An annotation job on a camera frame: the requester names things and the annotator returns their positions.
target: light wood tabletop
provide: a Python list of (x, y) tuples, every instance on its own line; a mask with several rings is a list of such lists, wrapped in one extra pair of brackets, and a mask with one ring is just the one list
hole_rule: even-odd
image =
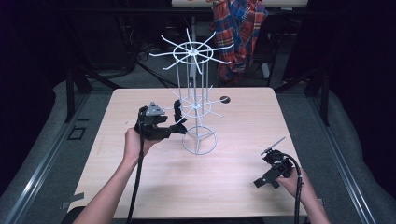
[[(306, 7), (308, 0), (265, 0), (266, 7)], [(206, 0), (172, 0), (173, 7), (212, 7)]]
[[(267, 184), (257, 189), (253, 184), (270, 169), (261, 153), (280, 138), (286, 137), (275, 149), (298, 160), (274, 91), (214, 88), (209, 92), (211, 101), (221, 96), (230, 97), (231, 102), (212, 104), (211, 110), (216, 114), (208, 113), (202, 118), (202, 123), (218, 138), (211, 152), (192, 154), (183, 147), (183, 135), (172, 133), (145, 157), (135, 218), (293, 216), (294, 198), (283, 187), (274, 189)], [(139, 108), (151, 101), (159, 107), (172, 108), (176, 99), (170, 89), (113, 92), (76, 189), (76, 194), (84, 193), (84, 199), (71, 203), (69, 210), (85, 206), (117, 169), (124, 134), (134, 127)], [(174, 124), (174, 111), (165, 112), (168, 121), (160, 127)], [(194, 124), (195, 119), (190, 118), (185, 123), (187, 128)], [(201, 147), (212, 143), (205, 139)], [(135, 172), (115, 217), (128, 216), (134, 178)], [(302, 206), (300, 214), (306, 215)]]

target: white wire display stand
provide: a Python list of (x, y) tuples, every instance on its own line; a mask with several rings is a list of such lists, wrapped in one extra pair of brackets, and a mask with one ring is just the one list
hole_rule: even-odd
[[(207, 114), (214, 114), (219, 117), (223, 117), (221, 114), (212, 111), (212, 105), (225, 101), (226, 99), (220, 99), (217, 101), (209, 100), (209, 92), (212, 87), (208, 85), (208, 63), (209, 61), (215, 61), (218, 63), (228, 64), (230, 62), (224, 62), (221, 60), (214, 59), (214, 51), (221, 49), (229, 49), (233, 47), (233, 44), (229, 47), (212, 49), (206, 43), (213, 38), (216, 34), (214, 33), (205, 42), (191, 41), (189, 30), (186, 30), (188, 42), (182, 44), (176, 44), (165, 37), (161, 38), (175, 46), (172, 52), (166, 52), (161, 54), (151, 54), (150, 56), (159, 57), (165, 55), (173, 55), (175, 62), (163, 70), (169, 70), (172, 67), (176, 67), (177, 70), (177, 85), (178, 92), (172, 91), (172, 93), (178, 97), (181, 103), (182, 118), (177, 121), (181, 122), (184, 118), (195, 119), (195, 126), (188, 129), (187, 134), (183, 136), (183, 147), (186, 148), (190, 153), (195, 155), (204, 155), (211, 152), (217, 145), (218, 138), (216, 133), (209, 127), (203, 124), (202, 118)], [(187, 92), (183, 92), (180, 86), (180, 75), (179, 75), (179, 64), (185, 64), (187, 74)], [(202, 76), (201, 89), (197, 90), (196, 71)]]

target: white desk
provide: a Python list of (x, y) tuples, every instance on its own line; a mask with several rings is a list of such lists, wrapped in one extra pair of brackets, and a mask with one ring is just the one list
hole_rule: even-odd
[[(270, 169), (260, 154), (285, 136), (276, 149), (298, 160), (274, 91), (269, 88), (212, 89), (212, 101), (226, 95), (228, 104), (213, 104), (204, 125), (218, 136), (216, 148), (202, 156), (182, 146), (182, 135), (173, 133), (155, 145), (143, 162), (134, 208), (137, 218), (266, 217), (293, 216), (294, 198), (283, 187), (271, 184), (257, 189), (253, 181)], [(168, 89), (114, 91), (87, 159), (76, 194), (83, 200), (69, 208), (86, 205), (117, 169), (123, 153), (124, 133), (134, 127), (137, 112), (154, 101), (173, 107), (176, 100)], [(166, 126), (173, 123), (173, 111)], [(186, 127), (194, 124), (189, 119)], [(115, 217), (127, 217), (134, 189), (133, 173), (122, 194)], [(301, 208), (301, 215), (306, 214)]]
[[(266, 7), (306, 7), (308, 0), (264, 0)], [(212, 7), (206, 0), (172, 0), (173, 7)]]

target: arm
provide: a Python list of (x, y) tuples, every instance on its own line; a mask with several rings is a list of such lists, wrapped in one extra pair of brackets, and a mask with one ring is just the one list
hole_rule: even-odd
[[(309, 220), (312, 224), (326, 224), (330, 223), (327, 218), (326, 212), (324, 211), (323, 205), (320, 204), (318, 197), (314, 191), (314, 188), (309, 181), (308, 175), (302, 170), (303, 175), (303, 186), (301, 189), (301, 203), (303, 204), (306, 213), (308, 214)], [(279, 184), (283, 185), (286, 190), (295, 197), (297, 189), (297, 171), (293, 168), (291, 177), (284, 178), (280, 177), (276, 180)]]
[[(145, 141), (145, 155), (159, 141)], [(125, 133), (125, 147), (122, 162), (113, 176), (84, 208), (74, 223), (111, 223), (120, 197), (137, 165), (140, 152), (140, 136), (134, 129)]]

